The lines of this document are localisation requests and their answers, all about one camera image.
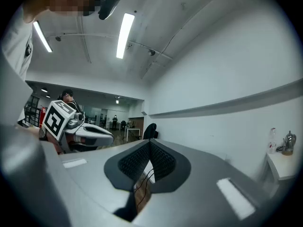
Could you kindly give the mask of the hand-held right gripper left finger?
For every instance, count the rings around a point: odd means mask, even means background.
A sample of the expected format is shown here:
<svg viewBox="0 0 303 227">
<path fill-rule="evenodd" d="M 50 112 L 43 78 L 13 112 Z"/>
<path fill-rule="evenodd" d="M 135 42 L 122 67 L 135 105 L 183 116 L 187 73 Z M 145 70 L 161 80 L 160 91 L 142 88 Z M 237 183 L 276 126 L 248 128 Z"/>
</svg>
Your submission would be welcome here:
<svg viewBox="0 0 303 227">
<path fill-rule="evenodd" d="M 128 222 L 113 214 L 125 206 L 129 193 L 114 188 L 104 173 L 108 158 L 136 144 L 58 155 L 53 144 L 42 142 L 47 169 L 72 227 L 151 227 L 149 219 Z"/>
</svg>

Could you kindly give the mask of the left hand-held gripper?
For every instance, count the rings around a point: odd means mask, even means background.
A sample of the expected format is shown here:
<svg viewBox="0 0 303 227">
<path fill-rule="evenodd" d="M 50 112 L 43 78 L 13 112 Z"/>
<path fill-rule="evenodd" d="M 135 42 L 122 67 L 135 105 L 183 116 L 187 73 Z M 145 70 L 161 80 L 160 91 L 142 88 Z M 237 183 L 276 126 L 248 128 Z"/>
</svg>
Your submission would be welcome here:
<svg viewBox="0 0 303 227">
<path fill-rule="evenodd" d="M 113 143 L 113 134 L 109 131 L 89 123 L 84 123 L 85 113 L 77 113 L 75 109 L 62 100 L 50 103 L 43 126 L 60 143 L 65 153 L 72 151 L 93 151 L 99 146 L 109 146 Z M 72 143 L 72 150 L 67 141 L 67 135 L 84 138 L 84 143 Z"/>
</svg>

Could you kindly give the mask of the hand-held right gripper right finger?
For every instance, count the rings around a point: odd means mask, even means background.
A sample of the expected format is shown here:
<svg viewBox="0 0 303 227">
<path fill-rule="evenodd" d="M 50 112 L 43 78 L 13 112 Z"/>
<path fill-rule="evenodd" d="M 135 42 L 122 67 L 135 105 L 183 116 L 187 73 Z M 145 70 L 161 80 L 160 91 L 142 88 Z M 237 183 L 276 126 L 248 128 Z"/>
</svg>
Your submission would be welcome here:
<svg viewBox="0 0 303 227">
<path fill-rule="evenodd" d="M 222 158 L 173 142 L 157 140 L 184 155 L 191 164 L 188 179 L 174 192 L 153 193 L 132 221 L 141 227 L 258 227 L 265 219 L 269 196 L 262 187 Z M 217 186 L 229 178 L 255 207 L 240 220 Z"/>
</svg>

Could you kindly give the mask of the person's left hand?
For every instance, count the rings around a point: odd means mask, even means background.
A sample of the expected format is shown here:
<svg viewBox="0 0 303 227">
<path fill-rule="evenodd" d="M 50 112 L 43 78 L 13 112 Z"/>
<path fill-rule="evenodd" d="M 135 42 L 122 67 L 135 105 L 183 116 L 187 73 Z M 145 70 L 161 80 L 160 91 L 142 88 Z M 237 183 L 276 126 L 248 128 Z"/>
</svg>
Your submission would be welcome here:
<svg viewBox="0 0 303 227">
<path fill-rule="evenodd" d="M 83 143 L 85 144 L 85 138 L 82 138 L 80 136 L 77 135 L 71 135 L 71 134 L 66 134 L 66 140 L 68 144 L 71 143 Z"/>
</svg>

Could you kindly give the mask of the clear plastic bottle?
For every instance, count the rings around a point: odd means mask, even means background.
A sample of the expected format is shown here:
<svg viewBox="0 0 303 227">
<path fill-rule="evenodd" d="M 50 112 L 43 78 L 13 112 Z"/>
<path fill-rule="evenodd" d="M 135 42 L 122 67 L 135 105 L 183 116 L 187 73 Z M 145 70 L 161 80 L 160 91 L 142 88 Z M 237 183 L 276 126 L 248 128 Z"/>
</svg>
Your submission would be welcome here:
<svg viewBox="0 0 303 227">
<path fill-rule="evenodd" d="M 271 128 L 269 133 L 269 145 L 268 153 L 274 153 L 276 151 L 276 128 Z"/>
</svg>

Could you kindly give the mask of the white side table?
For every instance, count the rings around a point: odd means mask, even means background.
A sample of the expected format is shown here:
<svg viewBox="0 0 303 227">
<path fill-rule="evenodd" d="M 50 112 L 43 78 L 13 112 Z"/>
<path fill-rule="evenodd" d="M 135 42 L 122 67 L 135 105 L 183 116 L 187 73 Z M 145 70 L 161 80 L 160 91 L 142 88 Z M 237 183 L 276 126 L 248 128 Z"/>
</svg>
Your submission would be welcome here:
<svg viewBox="0 0 303 227">
<path fill-rule="evenodd" d="M 260 182 L 271 198 L 286 195 L 299 172 L 299 159 L 280 152 L 267 153 Z"/>
</svg>

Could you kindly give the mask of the glass kettle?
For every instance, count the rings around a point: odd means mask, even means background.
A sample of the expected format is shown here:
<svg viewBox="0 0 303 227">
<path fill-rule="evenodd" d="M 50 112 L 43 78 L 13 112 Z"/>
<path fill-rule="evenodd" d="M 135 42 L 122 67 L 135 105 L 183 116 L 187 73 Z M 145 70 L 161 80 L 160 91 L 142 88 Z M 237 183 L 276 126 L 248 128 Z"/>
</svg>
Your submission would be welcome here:
<svg viewBox="0 0 303 227">
<path fill-rule="evenodd" d="M 291 133 L 291 131 L 289 131 L 289 133 L 286 135 L 286 137 L 284 138 L 284 144 L 282 146 L 282 154 L 285 156 L 290 156 L 293 154 L 294 152 L 294 146 L 296 143 L 296 135 Z"/>
</svg>

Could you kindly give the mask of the white ceiling pipe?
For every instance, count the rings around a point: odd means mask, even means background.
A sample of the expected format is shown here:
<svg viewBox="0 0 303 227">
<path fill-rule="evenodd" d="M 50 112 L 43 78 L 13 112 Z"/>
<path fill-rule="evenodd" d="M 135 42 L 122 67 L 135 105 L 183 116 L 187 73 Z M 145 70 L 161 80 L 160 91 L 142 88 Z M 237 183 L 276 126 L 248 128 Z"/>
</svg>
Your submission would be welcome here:
<svg viewBox="0 0 303 227">
<path fill-rule="evenodd" d="M 116 36 L 112 36 L 112 35 L 107 35 L 107 34 L 87 34 L 87 33 L 70 33 L 70 34 L 60 34 L 60 35 L 49 35 L 47 36 L 46 38 L 47 39 L 50 39 L 50 38 L 55 38 L 55 37 L 63 37 L 63 36 L 92 36 L 92 37 L 100 37 L 100 38 L 110 38 L 110 39 L 113 39 L 113 40 L 118 40 L 118 37 Z M 147 50 L 152 50 L 152 51 L 155 51 L 156 54 L 158 55 L 161 55 L 169 60 L 173 60 L 172 57 L 166 55 L 165 53 L 161 53 L 160 51 L 154 49 L 154 48 L 151 48 L 151 47 L 148 47 L 144 44 L 141 44 L 141 43 L 138 43 L 138 42 L 134 42 L 134 41 L 131 41 L 131 40 L 127 40 L 128 43 L 130 44 L 135 44 L 135 45 L 138 45 L 142 48 L 145 48 Z"/>
</svg>

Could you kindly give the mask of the ceiling tube light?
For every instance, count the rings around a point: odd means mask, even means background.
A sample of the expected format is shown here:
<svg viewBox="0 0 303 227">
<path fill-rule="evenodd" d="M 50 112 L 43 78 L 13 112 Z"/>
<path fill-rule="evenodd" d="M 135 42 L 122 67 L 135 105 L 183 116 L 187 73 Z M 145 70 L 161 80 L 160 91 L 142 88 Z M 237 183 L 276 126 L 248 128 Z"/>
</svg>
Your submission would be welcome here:
<svg viewBox="0 0 303 227">
<path fill-rule="evenodd" d="M 133 24 L 135 16 L 125 13 L 123 17 L 123 21 L 120 28 L 120 33 L 118 37 L 118 43 L 117 43 L 117 51 L 116 51 L 116 57 L 119 59 L 123 59 L 125 47 L 127 43 L 127 39 Z"/>
<path fill-rule="evenodd" d="M 40 25 L 39 25 L 39 22 L 35 21 L 33 23 L 33 26 L 34 26 L 34 28 L 36 30 L 36 33 L 38 34 L 38 37 L 40 38 L 42 44 L 44 45 L 45 49 L 47 50 L 47 52 L 52 53 L 53 50 L 51 49 L 48 41 L 46 40 L 46 37 L 45 37 L 45 35 L 44 35 Z"/>
</svg>

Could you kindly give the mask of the person's white shirt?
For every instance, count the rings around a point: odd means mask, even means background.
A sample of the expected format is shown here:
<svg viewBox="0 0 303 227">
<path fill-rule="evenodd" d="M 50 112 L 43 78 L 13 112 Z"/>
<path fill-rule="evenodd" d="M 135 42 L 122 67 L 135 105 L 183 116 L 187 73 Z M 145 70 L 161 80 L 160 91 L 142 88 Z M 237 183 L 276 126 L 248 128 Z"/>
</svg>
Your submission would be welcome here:
<svg viewBox="0 0 303 227">
<path fill-rule="evenodd" d="M 0 39 L 0 124 L 26 128 L 24 107 L 33 93 L 25 82 L 33 54 L 33 23 L 19 7 Z"/>
</svg>

